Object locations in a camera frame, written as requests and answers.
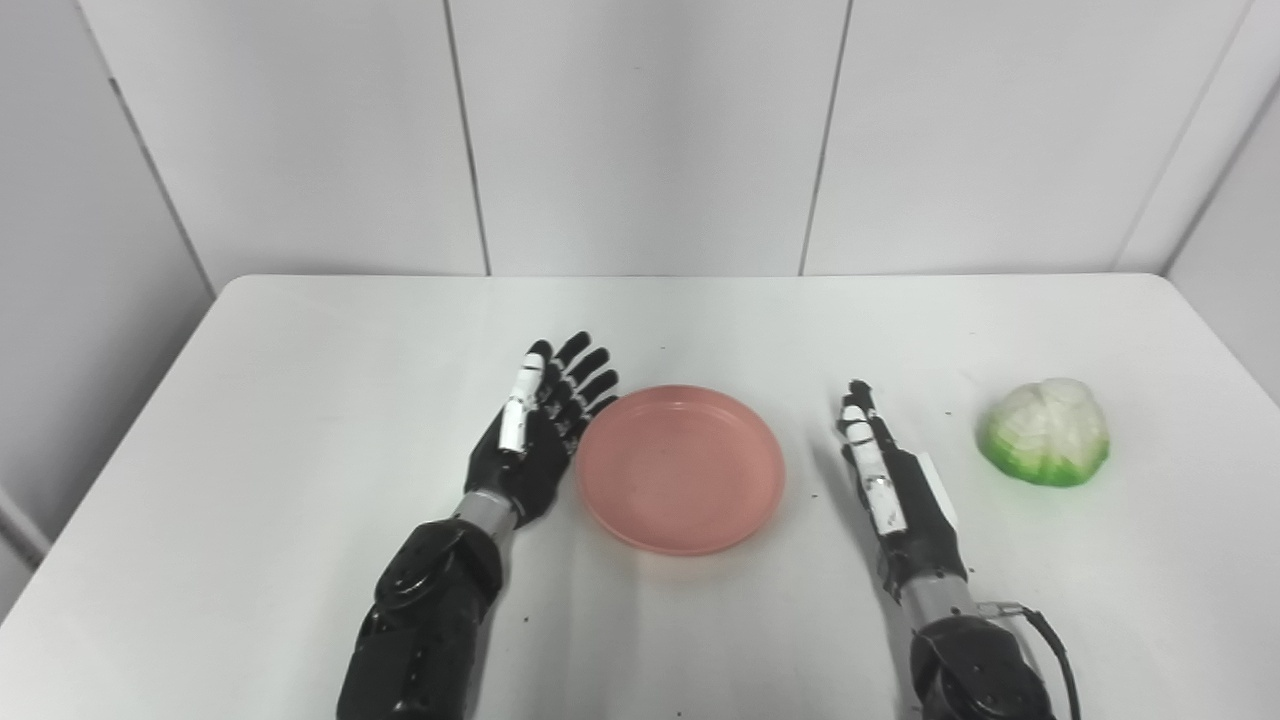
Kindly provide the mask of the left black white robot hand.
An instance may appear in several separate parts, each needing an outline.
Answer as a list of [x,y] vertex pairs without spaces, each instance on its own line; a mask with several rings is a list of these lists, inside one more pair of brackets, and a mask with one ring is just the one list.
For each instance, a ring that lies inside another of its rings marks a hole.
[[608,348],[580,331],[524,355],[503,406],[474,447],[463,491],[502,498],[525,527],[554,503],[589,425],[617,401]]

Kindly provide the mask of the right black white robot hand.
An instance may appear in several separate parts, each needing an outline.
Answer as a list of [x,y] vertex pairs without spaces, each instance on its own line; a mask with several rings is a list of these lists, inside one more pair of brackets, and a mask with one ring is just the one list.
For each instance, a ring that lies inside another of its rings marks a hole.
[[860,379],[847,386],[837,430],[841,454],[878,544],[878,577],[895,600],[908,583],[968,579],[957,533],[934,496],[920,459],[895,439]]

